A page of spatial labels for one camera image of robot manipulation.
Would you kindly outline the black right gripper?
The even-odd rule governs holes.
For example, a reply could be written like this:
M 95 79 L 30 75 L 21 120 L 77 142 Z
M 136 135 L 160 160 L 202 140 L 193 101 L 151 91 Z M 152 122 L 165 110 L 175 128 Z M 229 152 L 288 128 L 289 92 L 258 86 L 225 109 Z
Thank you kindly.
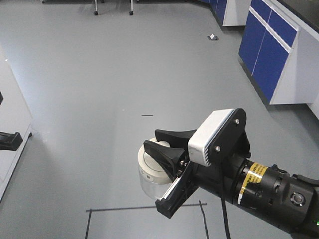
M 218 196 L 222 203 L 237 201 L 242 172 L 251 156 L 245 132 L 246 113 L 237 108 L 208 148 L 210 166 L 190 161 L 188 142 L 196 130 L 155 130 L 157 141 L 166 141 L 170 147 L 149 140 L 144 141 L 145 152 L 165 171 L 172 185 L 156 200 L 157 210 L 171 218 L 180 206 L 198 189 Z

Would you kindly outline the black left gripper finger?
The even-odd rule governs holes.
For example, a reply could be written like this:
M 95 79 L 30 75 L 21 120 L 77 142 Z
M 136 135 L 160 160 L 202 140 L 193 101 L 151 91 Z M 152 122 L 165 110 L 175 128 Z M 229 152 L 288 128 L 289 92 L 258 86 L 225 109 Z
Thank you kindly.
M 0 105 L 2 104 L 2 101 L 3 101 L 3 96 L 2 96 L 2 94 L 0 92 Z
M 22 144 L 23 139 L 19 132 L 15 133 L 0 133 L 0 149 L 8 151 L 17 151 Z

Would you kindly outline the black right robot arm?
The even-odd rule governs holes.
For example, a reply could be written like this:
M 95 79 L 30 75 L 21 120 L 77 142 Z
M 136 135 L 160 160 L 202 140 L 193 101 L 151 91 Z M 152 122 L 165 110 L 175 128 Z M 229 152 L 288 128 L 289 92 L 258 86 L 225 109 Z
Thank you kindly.
M 213 111 L 196 130 L 155 131 L 145 152 L 168 175 L 171 186 L 156 200 L 171 218 L 202 188 L 285 231 L 294 239 L 319 236 L 319 182 L 250 160 L 243 109 Z

